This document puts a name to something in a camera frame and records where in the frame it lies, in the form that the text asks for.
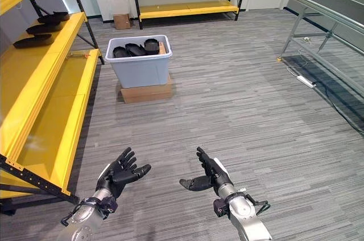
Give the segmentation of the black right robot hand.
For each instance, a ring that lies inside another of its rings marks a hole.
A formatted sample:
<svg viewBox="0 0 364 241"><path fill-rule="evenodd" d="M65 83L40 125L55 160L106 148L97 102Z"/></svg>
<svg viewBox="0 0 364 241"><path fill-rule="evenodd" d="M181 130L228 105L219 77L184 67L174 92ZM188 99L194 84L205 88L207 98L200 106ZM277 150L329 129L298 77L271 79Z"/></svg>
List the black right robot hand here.
<svg viewBox="0 0 364 241"><path fill-rule="evenodd" d="M218 190L221 186L233 184L228 174L201 147L197 147L196 156L201 162L205 175L193 179L180 179L179 184L182 187L193 192L213 188L216 195L218 195Z"/></svg>

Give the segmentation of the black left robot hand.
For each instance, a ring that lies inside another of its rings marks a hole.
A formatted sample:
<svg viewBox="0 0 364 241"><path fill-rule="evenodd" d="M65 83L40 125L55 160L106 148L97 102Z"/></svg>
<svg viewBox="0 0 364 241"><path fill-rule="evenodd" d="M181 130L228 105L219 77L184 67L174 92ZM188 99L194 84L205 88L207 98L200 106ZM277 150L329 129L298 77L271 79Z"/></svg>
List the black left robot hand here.
<svg viewBox="0 0 364 241"><path fill-rule="evenodd" d="M144 177L152 168L150 164L138 167L135 152L126 148L110 163L98 178L96 191L106 189L111 196L118 198L125 186Z"/></svg>

